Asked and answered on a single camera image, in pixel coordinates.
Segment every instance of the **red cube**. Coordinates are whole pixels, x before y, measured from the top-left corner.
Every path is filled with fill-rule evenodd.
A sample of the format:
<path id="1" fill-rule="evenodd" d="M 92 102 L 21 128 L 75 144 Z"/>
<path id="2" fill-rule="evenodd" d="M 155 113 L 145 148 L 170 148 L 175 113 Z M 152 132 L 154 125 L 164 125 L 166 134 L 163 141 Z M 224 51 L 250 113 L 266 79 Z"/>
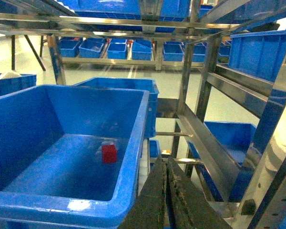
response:
<path id="1" fill-rule="evenodd" d="M 103 163 L 114 163 L 117 161 L 117 150 L 115 145 L 102 146 Z"/>

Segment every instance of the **metal shelf frame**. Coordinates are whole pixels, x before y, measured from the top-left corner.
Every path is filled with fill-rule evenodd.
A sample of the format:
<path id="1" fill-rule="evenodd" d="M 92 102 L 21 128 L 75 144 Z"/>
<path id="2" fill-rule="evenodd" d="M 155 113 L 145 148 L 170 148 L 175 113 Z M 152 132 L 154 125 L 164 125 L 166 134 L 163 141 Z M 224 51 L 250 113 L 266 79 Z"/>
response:
<path id="1" fill-rule="evenodd" d="M 131 64 L 153 65 L 160 70 L 163 65 L 183 66 L 182 80 L 178 99 L 161 98 L 158 100 L 157 117 L 175 119 L 172 133 L 158 135 L 173 136 L 171 156 L 177 156 L 180 137 L 188 144 L 188 160 L 176 160 L 186 164 L 185 173 L 190 176 L 197 164 L 203 164 L 224 204 L 211 201 L 209 204 L 218 212 L 228 212 L 223 217 L 234 229 L 275 229 L 286 216 L 286 56 L 274 83 L 229 69 L 217 63 L 222 36 L 243 31 L 265 23 L 274 17 L 286 17 L 286 7 L 263 14 L 244 24 L 216 24 L 215 21 L 251 0 L 224 0 L 198 21 L 199 0 L 192 1 L 190 22 L 157 21 L 163 1 L 139 0 L 143 20 L 81 18 L 76 15 L 32 16 L 0 13 L 0 32 L 4 34 L 46 35 L 57 84 L 66 84 L 63 63 Z M 2 21 L 14 21 L 15 26 L 7 27 Z M 66 31 L 62 28 L 75 26 L 77 30 Z M 142 26 L 143 32 L 97 31 L 93 25 Z M 188 30 L 185 33 L 155 33 L 156 27 Z M 209 29 L 222 29 L 216 34 L 205 35 Z M 152 61 L 61 58 L 57 46 L 58 36 L 146 39 L 156 42 L 156 53 Z M 164 41 L 190 42 L 186 45 L 184 62 L 164 62 L 162 48 Z M 192 63 L 194 44 L 207 41 L 206 58 L 203 64 Z M 192 111 L 186 104 L 188 82 L 192 68 L 201 68 L 196 108 Z M 229 155 L 213 134 L 204 125 L 205 113 L 212 87 L 215 87 L 252 114 L 260 118 L 253 141 L 250 144 L 242 167 Z M 190 148 L 195 147 L 201 160 L 193 158 Z M 249 174 L 251 182 L 240 203 L 229 203 L 229 196 L 241 173 Z M 204 196 L 212 198 L 200 176 Z M 248 201 L 254 203 L 249 213 Z"/>

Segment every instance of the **concrete floor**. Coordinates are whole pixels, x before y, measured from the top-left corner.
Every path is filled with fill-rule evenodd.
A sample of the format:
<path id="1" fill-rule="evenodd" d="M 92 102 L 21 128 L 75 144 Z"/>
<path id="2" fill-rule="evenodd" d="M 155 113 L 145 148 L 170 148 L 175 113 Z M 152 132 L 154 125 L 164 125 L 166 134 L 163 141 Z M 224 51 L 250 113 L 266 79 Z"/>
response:
<path id="1" fill-rule="evenodd" d="M 31 41 L 39 52 L 40 36 L 31 36 Z M 0 41 L 0 73 L 11 70 L 11 45 L 10 40 Z M 51 59 L 47 45 L 43 49 L 43 58 L 47 71 L 43 72 L 37 60 L 34 57 L 25 38 L 20 36 L 16 39 L 16 71 L 19 73 L 37 74 L 37 84 L 55 84 Z M 163 69 L 156 72 L 154 69 L 138 68 L 136 66 L 110 66 L 93 64 L 69 64 L 65 66 L 65 75 L 68 85 L 73 85 L 93 77 L 116 77 L 116 78 L 141 78 L 156 80 L 160 91 L 160 98 L 178 98 L 179 85 L 181 81 L 181 70 L 169 71 Z M 190 76 L 187 104 L 191 109 L 195 109 L 196 98 L 200 75 L 192 73 Z M 224 121 L 224 122 L 242 122 L 258 124 L 258 118 L 229 99 L 227 96 L 212 89 L 208 109 L 206 112 L 206 121 Z M 157 131 L 174 131 L 173 119 L 157 119 Z M 160 141 L 162 150 L 171 149 L 172 137 L 157 136 L 155 139 Z M 186 156 L 187 145 L 181 138 L 178 151 L 178 158 Z"/>

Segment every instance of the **white object in bin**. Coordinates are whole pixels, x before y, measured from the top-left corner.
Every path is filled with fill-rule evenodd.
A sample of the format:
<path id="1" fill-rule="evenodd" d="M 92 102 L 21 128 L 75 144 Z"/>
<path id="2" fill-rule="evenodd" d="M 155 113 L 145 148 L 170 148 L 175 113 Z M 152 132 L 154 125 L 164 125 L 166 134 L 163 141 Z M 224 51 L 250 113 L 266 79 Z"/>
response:
<path id="1" fill-rule="evenodd" d="M 139 182 L 138 182 L 138 195 L 140 195 L 140 192 L 147 180 L 147 177 L 149 175 L 150 169 L 151 169 L 151 163 L 150 163 L 150 155 L 148 150 L 148 139 L 145 139 L 143 141 L 143 147 L 142 147 L 142 156 L 140 160 L 140 169 L 139 169 Z"/>
<path id="2" fill-rule="evenodd" d="M 0 75 L 0 80 L 11 79 L 11 78 L 16 78 L 16 77 L 21 77 L 21 75 L 17 72 L 14 72 L 14 71 L 8 71 L 8 72 L 2 73 Z"/>

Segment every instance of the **blue storage crate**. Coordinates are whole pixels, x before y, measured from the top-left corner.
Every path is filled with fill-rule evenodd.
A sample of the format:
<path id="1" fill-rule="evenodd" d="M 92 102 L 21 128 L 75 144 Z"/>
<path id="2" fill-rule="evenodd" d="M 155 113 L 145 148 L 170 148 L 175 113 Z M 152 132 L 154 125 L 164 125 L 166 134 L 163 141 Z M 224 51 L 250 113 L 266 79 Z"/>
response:
<path id="1" fill-rule="evenodd" d="M 158 103 L 158 88 L 154 80 L 145 79 L 119 79 L 119 78 L 93 78 L 74 86 L 88 86 L 98 88 L 124 88 L 147 90 L 150 92 L 148 115 L 146 120 L 145 138 L 156 136 L 156 115 Z"/>
<path id="2" fill-rule="evenodd" d="M 85 40 L 79 47 L 80 57 L 84 58 L 99 58 L 103 50 L 103 43 Z"/>
<path id="3" fill-rule="evenodd" d="M 62 57 L 76 57 L 79 53 L 80 41 L 60 40 L 59 48 Z"/>
<path id="4" fill-rule="evenodd" d="M 137 0 L 93 1 L 62 0 L 65 6 L 76 11 L 81 17 L 140 20 L 141 12 Z M 159 21 L 182 21 L 188 17 L 190 0 L 164 0 Z M 97 26 L 103 30 L 142 31 L 141 26 Z M 156 28 L 156 32 L 173 32 L 174 28 Z"/>
<path id="5" fill-rule="evenodd" d="M 223 42 L 221 42 L 221 46 L 219 48 L 219 56 L 223 57 L 229 57 L 230 56 L 230 51 L 231 51 L 231 46 L 225 45 Z"/>
<path id="6" fill-rule="evenodd" d="M 194 46 L 193 62 L 204 62 L 206 46 L 203 43 Z"/>
<path id="7" fill-rule="evenodd" d="M 0 97 L 0 218 L 18 228 L 117 228 L 135 201 L 148 97 L 58 85 Z M 117 162 L 104 164 L 110 144 Z"/>
<path id="8" fill-rule="evenodd" d="M 21 77 L 0 80 L 0 96 L 36 86 L 36 78 L 36 75 L 21 74 Z"/>
<path id="9" fill-rule="evenodd" d="M 163 46 L 164 61 L 182 61 L 184 52 L 181 45 L 165 44 Z"/>
<path id="10" fill-rule="evenodd" d="M 247 123 L 205 122 L 204 124 L 218 139 L 231 157 L 233 157 L 239 165 L 242 165 L 251 140 L 253 139 L 256 127 Z M 195 147 L 192 144 L 189 144 L 189 146 L 194 157 L 200 158 Z M 202 165 L 198 165 L 198 167 L 200 168 L 215 200 L 222 201 L 222 197 L 220 196 L 206 168 Z M 234 201 L 236 197 L 238 198 L 241 195 L 237 190 L 238 189 L 236 188 L 234 192 L 232 191 L 230 201 Z"/>
<path id="11" fill-rule="evenodd" d="M 152 57 L 152 46 L 153 45 L 150 41 L 134 41 L 132 48 L 132 59 L 150 61 Z"/>
<path id="12" fill-rule="evenodd" d="M 109 59 L 127 59 L 127 44 L 110 43 L 107 53 Z"/>
<path id="13" fill-rule="evenodd" d="M 110 43 L 115 43 L 115 44 L 127 44 L 127 39 L 114 38 L 114 39 L 111 39 Z"/>
<path id="14" fill-rule="evenodd" d="M 286 54 L 286 31 L 231 35 L 229 67 L 274 82 Z"/>

